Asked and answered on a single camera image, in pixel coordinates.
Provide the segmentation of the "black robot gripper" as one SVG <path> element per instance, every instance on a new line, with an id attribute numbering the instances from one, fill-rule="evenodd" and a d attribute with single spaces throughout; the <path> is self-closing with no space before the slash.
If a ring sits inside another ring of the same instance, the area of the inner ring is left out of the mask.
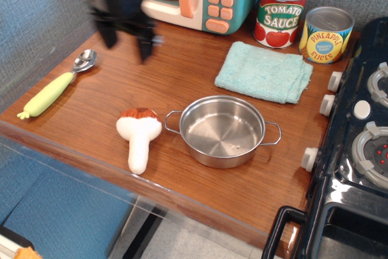
<path id="1" fill-rule="evenodd" d="M 155 46 L 164 43 L 155 36 L 154 23 L 141 8 L 143 0 L 89 0 L 93 20 L 108 49 L 117 43 L 116 32 L 122 30 L 136 37 L 141 63 L 152 55 Z"/>

